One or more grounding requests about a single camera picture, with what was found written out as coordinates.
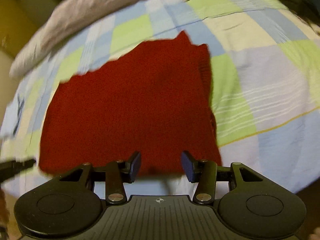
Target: floor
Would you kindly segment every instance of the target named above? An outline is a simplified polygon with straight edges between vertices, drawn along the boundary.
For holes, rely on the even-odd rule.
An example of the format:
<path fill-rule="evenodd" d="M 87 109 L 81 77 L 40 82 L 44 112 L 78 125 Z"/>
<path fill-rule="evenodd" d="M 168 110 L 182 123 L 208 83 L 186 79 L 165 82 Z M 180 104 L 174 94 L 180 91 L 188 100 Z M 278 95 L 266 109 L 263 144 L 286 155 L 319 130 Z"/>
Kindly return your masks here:
<path fill-rule="evenodd" d="M 297 195 L 304 201 L 307 207 L 307 217 L 305 223 L 298 232 L 298 236 L 302 240 L 307 240 L 313 230 L 320 226 L 320 179 L 299 192 Z M 9 218 L 7 217 L 7 213 L 4 211 L 5 202 L 3 201 L 3 194 L 0 192 L 0 222 L 1 220 L 8 220 L 7 227 L 9 239 L 17 240 L 21 234 L 13 215 L 13 207 L 16 198 L 5 194 L 5 201 L 7 210 L 9 211 Z"/>

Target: gray ribbed plate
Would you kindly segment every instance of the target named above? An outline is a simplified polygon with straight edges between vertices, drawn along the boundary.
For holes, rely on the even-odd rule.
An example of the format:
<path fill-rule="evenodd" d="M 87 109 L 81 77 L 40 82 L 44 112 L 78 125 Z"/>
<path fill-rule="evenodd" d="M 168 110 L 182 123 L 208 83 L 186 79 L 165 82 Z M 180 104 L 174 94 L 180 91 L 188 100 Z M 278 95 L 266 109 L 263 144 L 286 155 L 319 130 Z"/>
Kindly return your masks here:
<path fill-rule="evenodd" d="M 33 238 L 24 236 L 22 240 Z M 245 240 L 226 228 L 208 206 L 188 196 L 132 196 L 108 207 L 101 219 L 70 240 Z"/>

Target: bed sheet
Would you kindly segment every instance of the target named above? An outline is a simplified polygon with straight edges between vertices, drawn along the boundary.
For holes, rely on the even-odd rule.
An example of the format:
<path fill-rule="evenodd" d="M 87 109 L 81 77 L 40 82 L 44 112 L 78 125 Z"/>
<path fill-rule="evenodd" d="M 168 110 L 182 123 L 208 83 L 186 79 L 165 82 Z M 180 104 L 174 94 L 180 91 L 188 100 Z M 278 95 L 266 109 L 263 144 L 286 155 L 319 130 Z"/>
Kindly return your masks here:
<path fill-rule="evenodd" d="M 292 192 L 316 180 L 320 39 L 277 0 L 143 0 L 98 20 L 21 81 L 21 120 L 14 138 L 3 142 L 1 159 L 38 159 L 45 113 L 59 82 L 94 71 L 143 40 L 174 38 L 182 30 L 211 53 L 210 105 L 223 164 L 242 162 Z M 3 187 L 19 196 L 47 180 L 34 168 Z M 159 181 L 149 188 L 161 187 L 154 183 Z M 172 190 L 188 194 L 192 186 L 184 177 L 172 181 Z"/>

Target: yellow wall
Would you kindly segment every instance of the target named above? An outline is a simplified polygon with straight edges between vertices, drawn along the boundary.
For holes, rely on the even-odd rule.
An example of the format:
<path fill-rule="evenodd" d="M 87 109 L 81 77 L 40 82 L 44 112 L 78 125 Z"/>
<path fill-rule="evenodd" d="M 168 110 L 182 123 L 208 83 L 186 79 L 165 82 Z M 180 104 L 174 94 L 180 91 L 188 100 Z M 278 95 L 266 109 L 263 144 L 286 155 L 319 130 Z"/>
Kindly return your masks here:
<path fill-rule="evenodd" d="M 36 30 L 16 0 L 0 0 L 0 46 L 5 41 L 9 54 L 16 56 Z"/>

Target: red cloth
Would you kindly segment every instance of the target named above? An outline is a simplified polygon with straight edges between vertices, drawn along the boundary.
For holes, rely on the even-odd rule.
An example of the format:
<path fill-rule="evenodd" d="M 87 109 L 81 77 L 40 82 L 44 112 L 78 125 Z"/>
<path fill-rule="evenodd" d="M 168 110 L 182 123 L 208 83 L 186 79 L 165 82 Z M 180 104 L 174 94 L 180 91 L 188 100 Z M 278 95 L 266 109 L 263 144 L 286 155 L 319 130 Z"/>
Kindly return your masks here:
<path fill-rule="evenodd" d="M 221 165 L 209 109 L 210 55 L 182 32 L 145 41 L 59 85 L 44 120 L 39 167 L 104 166 L 141 151 L 140 175 L 182 173 L 180 154 Z"/>

